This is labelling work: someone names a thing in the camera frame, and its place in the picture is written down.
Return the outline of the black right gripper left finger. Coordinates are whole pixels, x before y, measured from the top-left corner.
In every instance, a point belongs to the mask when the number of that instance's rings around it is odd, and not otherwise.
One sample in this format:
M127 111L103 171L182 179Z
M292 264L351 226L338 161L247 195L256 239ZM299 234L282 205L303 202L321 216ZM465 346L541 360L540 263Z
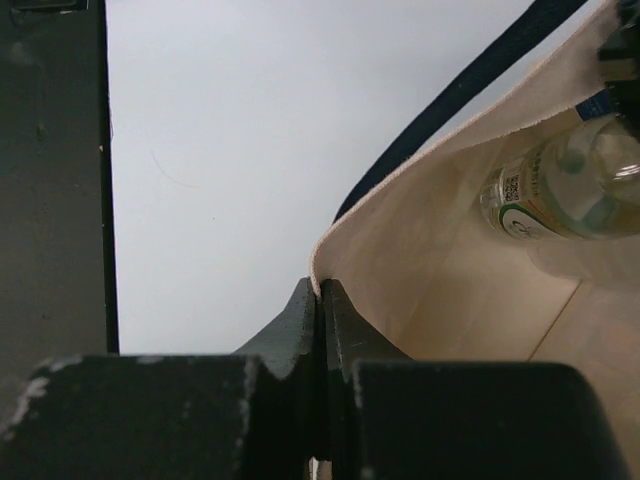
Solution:
M316 310L302 279L231 354L43 361L2 424L2 477L307 478Z

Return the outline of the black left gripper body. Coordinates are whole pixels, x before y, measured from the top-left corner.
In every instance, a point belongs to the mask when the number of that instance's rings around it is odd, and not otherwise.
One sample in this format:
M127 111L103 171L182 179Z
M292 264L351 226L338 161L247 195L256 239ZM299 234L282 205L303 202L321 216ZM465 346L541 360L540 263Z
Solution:
M617 1L619 25L598 50L598 68L613 111L639 129L639 2Z

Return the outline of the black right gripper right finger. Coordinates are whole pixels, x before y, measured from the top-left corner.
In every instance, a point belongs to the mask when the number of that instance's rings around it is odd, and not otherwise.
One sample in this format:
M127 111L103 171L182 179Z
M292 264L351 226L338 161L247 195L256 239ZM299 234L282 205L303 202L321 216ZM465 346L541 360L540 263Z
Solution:
M322 284L336 479L627 479L593 388L549 362L417 361Z

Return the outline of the clear glass Chang bottle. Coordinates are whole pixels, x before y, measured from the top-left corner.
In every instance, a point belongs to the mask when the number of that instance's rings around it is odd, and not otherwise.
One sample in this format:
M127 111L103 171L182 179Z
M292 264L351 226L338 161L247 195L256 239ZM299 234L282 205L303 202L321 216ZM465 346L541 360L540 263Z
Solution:
M479 202L487 222L517 240L636 235L639 140L613 114L582 122L499 166Z

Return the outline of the blue label water bottle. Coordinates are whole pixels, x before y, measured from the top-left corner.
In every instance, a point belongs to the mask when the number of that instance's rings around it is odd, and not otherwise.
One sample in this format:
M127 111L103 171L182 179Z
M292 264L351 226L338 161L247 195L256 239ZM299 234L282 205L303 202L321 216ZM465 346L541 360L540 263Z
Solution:
M582 121L594 120L615 113L606 90L602 90L577 104L575 111Z

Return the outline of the beige canvas tote bag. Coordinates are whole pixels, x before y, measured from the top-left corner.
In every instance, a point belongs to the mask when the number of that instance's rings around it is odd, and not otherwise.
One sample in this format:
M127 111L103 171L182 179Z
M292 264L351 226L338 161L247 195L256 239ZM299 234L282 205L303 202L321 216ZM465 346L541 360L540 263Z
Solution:
M639 469L639 295L539 270L483 220L493 166L574 123L595 93L595 53L616 23L597 1L566 40L484 112L415 155L317 244L311 280L417 359L550 360L584 374L632 472Z

